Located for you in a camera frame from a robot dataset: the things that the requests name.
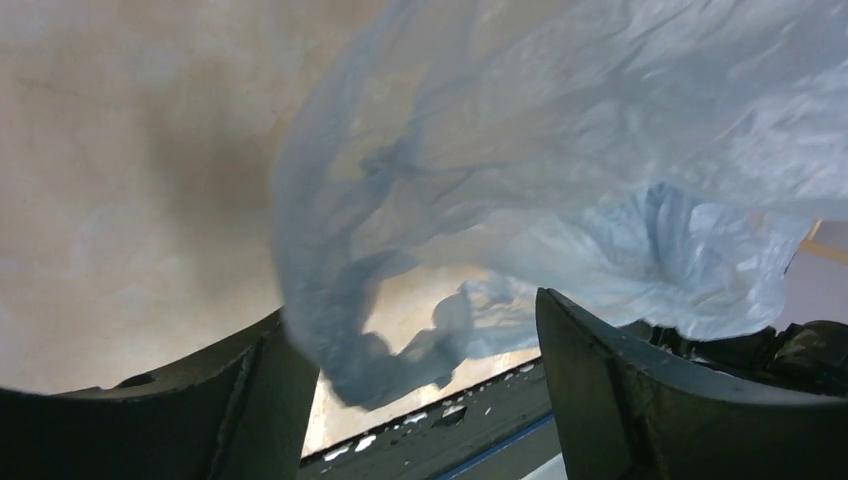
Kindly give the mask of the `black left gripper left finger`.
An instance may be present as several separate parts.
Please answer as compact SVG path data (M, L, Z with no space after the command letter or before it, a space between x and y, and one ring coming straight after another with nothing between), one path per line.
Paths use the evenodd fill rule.
M273 313L110 389L1 393L5 479L292 479L318 379Z

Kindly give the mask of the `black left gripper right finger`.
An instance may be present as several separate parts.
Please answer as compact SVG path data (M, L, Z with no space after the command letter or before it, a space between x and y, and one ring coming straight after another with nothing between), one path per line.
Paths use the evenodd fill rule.
M541 289L536 325L571 479L843 479L847 396L690 362Z

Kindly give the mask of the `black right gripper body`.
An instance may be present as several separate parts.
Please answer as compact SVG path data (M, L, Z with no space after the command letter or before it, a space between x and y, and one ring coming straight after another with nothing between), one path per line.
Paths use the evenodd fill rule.
M683 338L644 321L622 330L670 354L715 371L774 387L845 398L847 326L830 320L792 323L782 331L715 341Z

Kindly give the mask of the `light blue plastic trash bag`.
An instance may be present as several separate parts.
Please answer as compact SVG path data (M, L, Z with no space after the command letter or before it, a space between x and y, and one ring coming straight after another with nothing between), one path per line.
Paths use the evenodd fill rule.
M273 181L287 334L349 406L535 347L541 287L754 333L811 224L847 216L847 5L392 1Z

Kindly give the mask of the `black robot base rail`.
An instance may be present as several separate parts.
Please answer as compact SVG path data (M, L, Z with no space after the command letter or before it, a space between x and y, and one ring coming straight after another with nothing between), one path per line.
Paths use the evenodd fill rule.
M541 358L301 461L300 479L519 479L557 454Z

